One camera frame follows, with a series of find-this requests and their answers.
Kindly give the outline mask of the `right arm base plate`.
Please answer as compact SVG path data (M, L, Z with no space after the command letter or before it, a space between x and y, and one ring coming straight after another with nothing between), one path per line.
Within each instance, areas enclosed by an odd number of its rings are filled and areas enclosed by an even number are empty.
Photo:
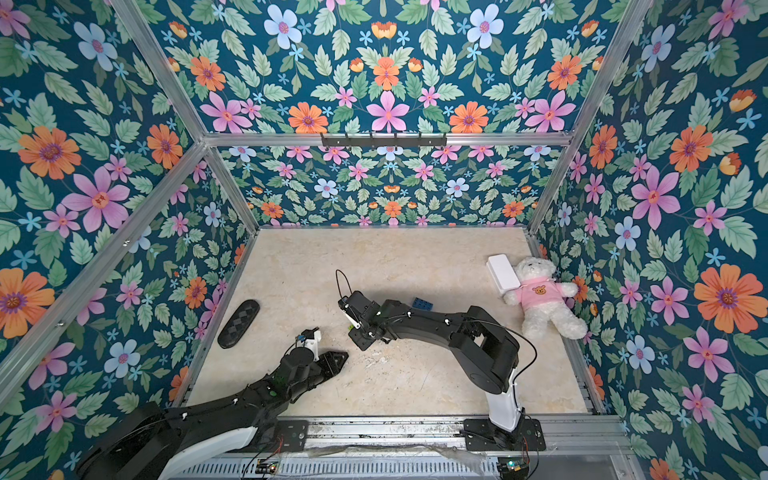
M541 422L524 417L515 430L508 432L488 418L465 419L460 430L468 451L534 451L547 449Z

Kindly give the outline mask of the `white teddy bear pink shirt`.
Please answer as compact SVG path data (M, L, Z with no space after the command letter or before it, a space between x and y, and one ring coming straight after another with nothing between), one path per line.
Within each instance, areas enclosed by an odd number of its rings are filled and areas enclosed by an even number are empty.
M578 340L587 334L586 322L566 305L567 299L577 295L579 286L573 282L557 282L555 271L554 263L549 260L523 259L514 267L520 286L503 295L507 305L522 309L522 334L531 341L542 338L550 325L566 339Z

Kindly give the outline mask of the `left small circuit board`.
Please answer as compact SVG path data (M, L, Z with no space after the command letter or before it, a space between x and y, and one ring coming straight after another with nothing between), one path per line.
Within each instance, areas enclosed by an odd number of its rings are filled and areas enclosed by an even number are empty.
M260 460L253 468L255 475L275 475L278 472L278 461Z

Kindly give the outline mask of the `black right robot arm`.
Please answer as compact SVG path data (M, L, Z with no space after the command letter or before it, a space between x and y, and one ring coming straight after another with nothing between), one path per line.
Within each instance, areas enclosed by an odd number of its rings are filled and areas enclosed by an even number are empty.
M516 397L520 344L486 310L440 313L389 299L378 304L362 292L343 295L340 310L350 321L349 337L362 351L375 342L421 341L451 352L479 389L489 407L489 419L499 430L513 432L522 420Z

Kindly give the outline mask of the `right small circuit board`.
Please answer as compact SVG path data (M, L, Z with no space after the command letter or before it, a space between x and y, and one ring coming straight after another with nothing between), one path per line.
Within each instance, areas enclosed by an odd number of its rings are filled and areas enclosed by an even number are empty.
M500 457L497 471L501 480L526 480L530 471L530 461L522 457Z

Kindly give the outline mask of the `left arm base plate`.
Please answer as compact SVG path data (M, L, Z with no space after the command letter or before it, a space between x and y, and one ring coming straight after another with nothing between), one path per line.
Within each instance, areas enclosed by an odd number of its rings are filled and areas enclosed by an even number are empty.
M306 420L277 420L258 430L250 447L261 453L301 452L308 439L308 430Z

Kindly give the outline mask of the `black oval remote pad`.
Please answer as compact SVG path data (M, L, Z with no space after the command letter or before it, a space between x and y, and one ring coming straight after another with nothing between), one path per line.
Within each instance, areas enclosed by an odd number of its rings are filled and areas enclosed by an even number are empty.
M242 302L221 329L217 337L218 345L222 349L234 347L252 325L260 309L257 300L249 299Z

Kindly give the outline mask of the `white rectangular box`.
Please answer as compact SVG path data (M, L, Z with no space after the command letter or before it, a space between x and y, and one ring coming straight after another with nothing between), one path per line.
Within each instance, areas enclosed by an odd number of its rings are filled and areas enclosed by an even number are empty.
M506 254L489 256L486 266L500 295L518 289L521 281Z

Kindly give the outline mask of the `blue lego brick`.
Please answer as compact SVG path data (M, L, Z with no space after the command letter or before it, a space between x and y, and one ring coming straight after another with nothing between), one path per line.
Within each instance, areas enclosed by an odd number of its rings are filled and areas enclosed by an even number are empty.
M419 310L431 311L433 309L433 304L419 297L415 297L412 302L412 307Z

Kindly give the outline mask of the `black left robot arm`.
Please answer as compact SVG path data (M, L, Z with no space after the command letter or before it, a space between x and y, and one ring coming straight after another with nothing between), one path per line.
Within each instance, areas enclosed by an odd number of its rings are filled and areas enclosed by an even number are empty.
M149 402L110 427L75 468L81 479L169 479L220 454L266 444L277 418L339 375L349 354L297 347L240 392L191 407Z

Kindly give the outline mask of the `small circuit board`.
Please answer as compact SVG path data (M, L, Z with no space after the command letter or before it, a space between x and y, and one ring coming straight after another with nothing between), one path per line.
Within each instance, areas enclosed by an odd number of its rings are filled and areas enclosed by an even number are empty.
M255 475L275 475L278 472L278 461L260 460L253 468Z
M530 471L530 461L522 457L500 457L497 471L501 480L526 480Z

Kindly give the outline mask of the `black wall hook rail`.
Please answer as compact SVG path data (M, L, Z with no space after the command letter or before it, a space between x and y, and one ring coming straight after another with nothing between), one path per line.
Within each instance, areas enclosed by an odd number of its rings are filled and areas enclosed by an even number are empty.
M324 147L443 147L448 145L446 135L417 134L329 134L320 135Z

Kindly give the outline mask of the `aluminium front rail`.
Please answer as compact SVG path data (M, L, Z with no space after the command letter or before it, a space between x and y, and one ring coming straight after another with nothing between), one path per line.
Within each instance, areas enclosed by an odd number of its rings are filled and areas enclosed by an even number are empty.
M256 452L251 447L214 455L212 460L225 458L250 459L272 454L326 454L362 451L464 450L460 434L465 419L485 416L348 416L298 417L278 420L306 420L308 439L303 451L288 453ZM613 456L632 453L629 437L620 421L613 415L537 414L531 418L541 422L547 449L534 451L479 451L488 455L529 453L531 456Z

